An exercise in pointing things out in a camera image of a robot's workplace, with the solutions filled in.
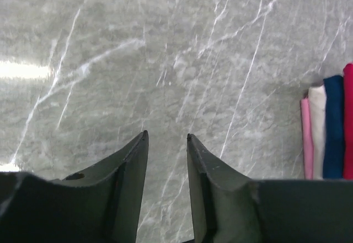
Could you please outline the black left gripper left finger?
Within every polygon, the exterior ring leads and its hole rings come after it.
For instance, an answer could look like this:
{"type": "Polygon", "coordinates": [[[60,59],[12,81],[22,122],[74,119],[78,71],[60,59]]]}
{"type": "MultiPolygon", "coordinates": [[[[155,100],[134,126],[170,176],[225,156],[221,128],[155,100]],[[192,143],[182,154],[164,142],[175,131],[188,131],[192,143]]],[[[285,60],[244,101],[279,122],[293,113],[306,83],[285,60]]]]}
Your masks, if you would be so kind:
{"type": "Polygon", "coordinates": [[[64,179],[1,173],[1,242],[135,242],[147,131],[64,179]]]}

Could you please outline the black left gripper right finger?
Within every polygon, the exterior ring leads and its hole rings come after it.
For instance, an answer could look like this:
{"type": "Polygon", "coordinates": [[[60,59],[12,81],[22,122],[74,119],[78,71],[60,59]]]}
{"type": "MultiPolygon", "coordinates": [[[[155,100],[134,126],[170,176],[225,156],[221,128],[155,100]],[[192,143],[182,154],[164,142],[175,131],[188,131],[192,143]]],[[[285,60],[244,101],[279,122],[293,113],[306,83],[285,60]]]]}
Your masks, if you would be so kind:
{"type": "Polygon", "coordinates": [[[352,242],[352,182],[253,180],[187,137],[195,242],[352,242]]]}

